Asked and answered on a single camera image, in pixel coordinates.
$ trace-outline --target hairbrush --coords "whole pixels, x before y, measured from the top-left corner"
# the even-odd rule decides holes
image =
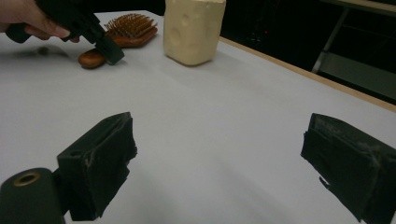
[[[157,23],[148,16],[131,13],[120,16],[105,24],[108,35],[122,49],[140,47],[157,34]],[[78,57],[83,68],[93,69],[106,62],[97,49],[90,49]]]

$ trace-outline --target soap bar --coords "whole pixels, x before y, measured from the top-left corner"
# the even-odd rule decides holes
[[[213,59],[226,0],[166,0],[163,50],[185,65]]]
[[[394,148],[340,119],[313,114],[301,155],[358,221],[391,222],[396,210]]]

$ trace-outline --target table surface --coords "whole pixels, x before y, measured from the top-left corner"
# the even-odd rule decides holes
[[[95,223],[358,223],[300,156],[304,132],[319,113],[396,147],[392,106],[231,42],[219,42],[211,62],[183,66],[163,54],[163,18],[138,13],[159,33],[95,70],[77,63],[92,48],[83,38],[19,45],[0,35],[1,182],[55,170],[56,156],[97,122],[130,111],[138,154]]]

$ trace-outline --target finger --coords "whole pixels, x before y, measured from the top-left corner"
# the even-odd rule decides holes
[[[70,39],[70,41],[73,42],[73,43],[78,43],[79,42],[79,36],[76,36],[76,37]]]
[[[34,26],[31,26],[31,25],[26,25],[25,28],[24,28],[24,32],[26,34],[28,34],[28,35],[34,35],[34,36],[37,36],[37,37],[46,37],[47,39],[50,38],[49,34],[47,34],[46,32],[44,32],[44,31],[42,31],[40,29],[37,29],[37,28],[35,28]]]
[[[26,23],[49,35],[54,35],[60,38],[65,38],[70,35],[68,30],[49,19],[35,4],[34,0],[26,0],[25,4],[27,5],[25,10],[28,11],[25,11],[21,16]]]
[[[39,38],[40,40],[48,40],[48,39],[50,39],[49,36],[39,36],[39,35],[36,35],[35,37]]]
[[[0,33],[5,32],[7,30],[7,28],[8,28],[8,26],[9,26],[9,24],[0,22]]]

